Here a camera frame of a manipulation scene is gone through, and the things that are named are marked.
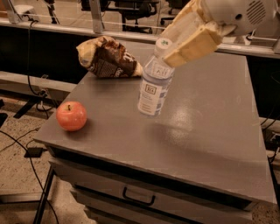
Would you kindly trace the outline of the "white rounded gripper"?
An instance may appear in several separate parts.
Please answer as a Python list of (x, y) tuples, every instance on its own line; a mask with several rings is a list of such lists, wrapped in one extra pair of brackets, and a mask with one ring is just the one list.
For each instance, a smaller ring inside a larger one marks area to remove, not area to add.
[[(271, 21), (277, 14), (277, 0), (202, 0), (204, 12), (212, 20), (204, 24), (201, 0), (191, 0), (161, 33), (176, 41), (163, 61), (180, 67), (218, 49), (223, 38), (244, 35)], [(178, 39), (190, 34), (188, 38)]]

